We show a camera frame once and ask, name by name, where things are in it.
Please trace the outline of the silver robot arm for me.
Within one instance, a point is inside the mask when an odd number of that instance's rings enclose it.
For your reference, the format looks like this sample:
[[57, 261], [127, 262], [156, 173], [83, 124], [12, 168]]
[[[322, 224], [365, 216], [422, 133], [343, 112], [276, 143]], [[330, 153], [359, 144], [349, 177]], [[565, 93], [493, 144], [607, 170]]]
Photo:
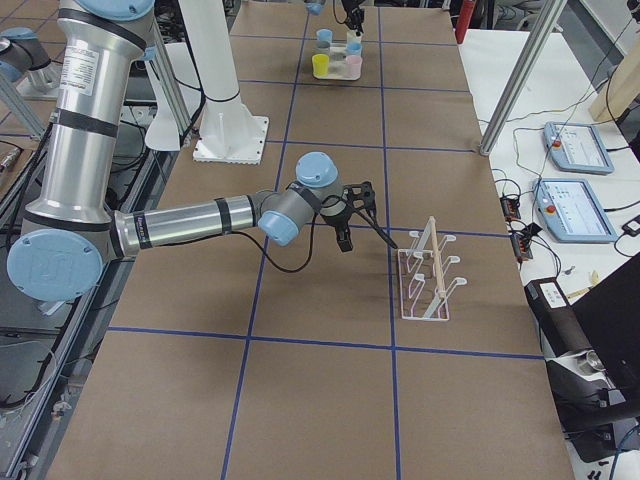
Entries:
[[284, 191], [218, 198], [173, 209], [123, 213], [105, 203], [129, 70], [153, 51], [180, 137], [198, 127], [198, 161], [256, 164], [268, 119], [240, 95], [228, 27], [218, 1], [180, 5], [200, 102], [189, 111], [176, 84], [150, 1], [64, 1], [58, 23], [67, 38], [60, 93], [49, 132], [39, 197], [28, 204], [20, 237], [9, 247], [7, 273], [23, 294], [68, 301], [91, 290], [105, 264], [161, 246], [184, 245], [261, 229], [285, 246], [322, 219], [342, 251], [352, 247], [349, 221], [375, 226], [367, 182], [346, 184], [333, 160], [311, 152], [297, 162]]
[[[310, 14], [319, 15], [326, 4], [325, 0], [304, 0], [304, 5]], [[364, 10], [360, 0], [341, 0], [346, 18], [353, 22], [361, 22], [364, 19]]]

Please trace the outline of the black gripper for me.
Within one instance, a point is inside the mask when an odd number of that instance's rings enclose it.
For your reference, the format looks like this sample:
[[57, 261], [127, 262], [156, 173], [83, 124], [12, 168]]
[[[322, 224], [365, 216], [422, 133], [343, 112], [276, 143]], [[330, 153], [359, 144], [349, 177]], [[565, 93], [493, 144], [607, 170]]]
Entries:
[[362, 20], [363, 10], [361, 8], [362, 0], [341, 0], [343, 10], [347, 20]]
[[[353, 250], [351, 232], [348, 226], [351, 213], [348, 205], [338, 195], [330, 195], [322, 201], [320, 215], [325, 223], [334, 228], [336, 242], [342, 252]], [[396, 242], [378, 224], [375, 217], [358, 210], [357, 215], [362, 218], [390, 248], [397, 248]]]

